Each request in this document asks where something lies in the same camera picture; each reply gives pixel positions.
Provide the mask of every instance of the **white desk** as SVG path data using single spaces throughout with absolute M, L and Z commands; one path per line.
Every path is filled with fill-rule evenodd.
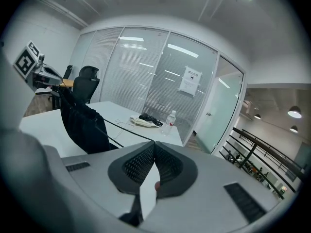
M 103 118 L 111 121 L 112 123 L 116 123 L 115 121 L 117 119 L 126 123 L 130 116 L 139 115 L 137 112 L 126 109 L 109 101 L 91 103 L 88 104 L 88 106 L 96 110 Z M 107 122 L 105 124 L 107 133 L 110 137 L 113 138 L 119 133 L 120 128 Z M 62 158 L 86 154 L 68 136 L 62 121 L 60 110 L 54 110 L 24 117 L 19 128 L 24 133 L 36 137 L 41 144 L 55 147 L 60 157 Z M 132 126 L 126 125 L 125 128 L 130 129 Z M 162 135 L 161 128 L 147 128 L 138 125 L 134 128 L 133 132 L 153 139 L 154 141 L 162 141 L 182 146 L 178 130 L 175 126 L 172 128 L 171 134 L 169 136 Z M 147 139 L 141 138 L 126 131 L 123 131 L 115 140 L 125 147 L 148 141 Z

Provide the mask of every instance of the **water bottle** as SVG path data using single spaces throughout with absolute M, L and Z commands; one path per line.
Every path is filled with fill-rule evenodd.
M 176 117 L 175 117 L 176 111 L 172 111 L 172 113 L 167 117 L 166 122 L 163 126 L 162 134 L 165 136 L 168 136 L 171 132 L 171 129 L 175 123 Z

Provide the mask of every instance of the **white paper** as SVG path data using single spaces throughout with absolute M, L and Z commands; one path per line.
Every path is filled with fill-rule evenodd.
M 190 67 L 186 67 L 178 90 L 195 96 L 195 92 L 198 89 L 201 76 L 202 72 L 198 72 Z

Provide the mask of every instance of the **railing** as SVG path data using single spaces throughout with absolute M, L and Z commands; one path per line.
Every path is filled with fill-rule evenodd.
M 270 145 L 269 143 L 265 142 L 264 140 L 260 139 L 259 137 L 255 136 L 254 134 L 246 131 L 246 130 L 242 130 L 243 132 L 246 132 L 247 134 L 253 136 L 255 138 L 255 140 L 259 140 L 262 143 L 264 143 L 265 145 L 267 145 L 268 148 L 272 149 L 273 151 L 278 152 L 278 155 L 284 159 L 289 160 L 294 166 L 297 167 L 297 169 L 299 169 L 300 171 L 303 169 L 300 165 L 298 165 L 295 161 L 293 161 L 291 158 L 289 158 L 288 156 L 286 156 L 284 153 L 282 153 L 281 151 L 279 151 L 278 149 L 276 149 L 275 147 L 273 147 L 272 145 Z M 254 145 L 254 143 L 252 141 L 250 141 L 249 139 L 245 138 L 243 135 L 240 135 L 239 138 L 242 138 L 243 140 L 249 142 L 251 144 L 251 147 Z M 278 168 L 280 168 L 281 170 L 283 170 L 285 172 L 285 174 L 291 179 L 291 181 L 294 181 L 296 178 L 296 175 L 294 173 L 292 173 L 286 166 L 284 166 L 279 160 L 277 160 L 274 156 L 272 156 L 271 154 L 269 154 L 267 151 L 265 151 L 263 148 L 261 148 L 260 146 L 257 146 L 256 149 L 261 152 L 264 157 L 268 158 L 269 160 L 271 160 L 274 164 L 276 164 L 278 166 Z
M 281 163 L 280 166 L 284 166 L 287 168 L 287 170 L 289 170 L 292 174 L 294 174 L 296 177 L 298 177 L 301 181 L 304 181 L 304 175 L 303 173 L 300 172 L 300 169 L 297 168 L 297 165 L 293 164 L 292 162 L 294 162 L 293 160 L 291 160 L 290 158 L 287 157 L 284 158 L 281 155 L 275 153 L 271 148 L 267 147 L 265 144 L 263 144 L 262 142 L 258 141 L 258 138 L 255 139 L 254 137 L 250 136 L 248 133 L 244 132 L 244 131 L 240 131 L 239 129 L 233 128 L 233 131 L 237 132 L 238 134 L 240 134 L 240 137 L 242 136 L 243 138 L 247 139 L 248 141 L 252 142 L 252 148 L 248 148 L 245 144 L 243 144 L 241 141 L 239 141 L 238 139 L 236 139 L 235 137 L 231 136 L 230 137 L 235 140 L 238 144 L 240 144 L 241 146 L 243 146 L 244 148 L 246 148 L 249 153 L 245 156 L 244 154 L 242 154 L 235 146 L 233 146 L 229 141 L 226 141 L 226 143 L 228 143 L 234 150 L 236 150 L 240 156 L 242 156 L 244 158 L 244 160 L 239 164 L 239 168 L 242 168 L 245 172 L 248 172 L 247 169 L 245 168 L 245 164 L 246 162 L 249 163 L 249 165 L 251 167 L 254 167 L 256 169 L 256 173 L 260 174 L 267 182 L 268 184 L 276 191 L 276 193 L 280 196 L 280 198 L 284 199 L 284 197 L 282 196 L 282 194 L 276 189 L 276 187 L 271 183 L 270 180 L 268 180 L 268 178 L 253 164 L 250 162 L 249 157 L 251 155 L 256 156 L 259 160 L 261 160 L 264 164 L 266 164 L 267 167 L 269 167 L 277 176 L 280 177 L 281 180 L 283 180 L 283 182 L 293 191 L 296 192 L 295 189 L 288 183 L 288 181 L 286 179 L 284 179 L 283 176 L 281 176 L 278 172 L 276 172 L 276 170 L 274 170 L 274 168 L 272 168 L 266 161 L 264 161 L 260 156 L 258 156 L 256 153 L 254 153 L 254 150 L 257 149 L 257 147 L 261 148 L 263 151 L 265 151 L 266 156 L 269 155 L 271 156 L 273 159 L 275 159 L 277 162 Z M 233 154 L 231 154 L 230 151 L 228 151 L 228 149 L 223 146 L 224 150 L 232 157 L 232 159 L 234 160 L 233 162 L 238 162 L 238 160 L 233 156 Z

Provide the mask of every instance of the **wooden floor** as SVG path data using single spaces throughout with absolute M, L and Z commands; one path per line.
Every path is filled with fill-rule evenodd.
M 198 142 L 196 140 L 196 136 L 194 135 L 194 133 L 192 133 L 192 135 L 190 136 L 189 141 L 186 144 L 186 147 L 193 149 L 193 150 L 202 151 L 200 145 L 198 144 Z
M 35 95 L 31 103 L 29 104 L 24 117 L 32 116 L 42 112 L 52 110 L 52 98 L 48 100 L 50 94 Z

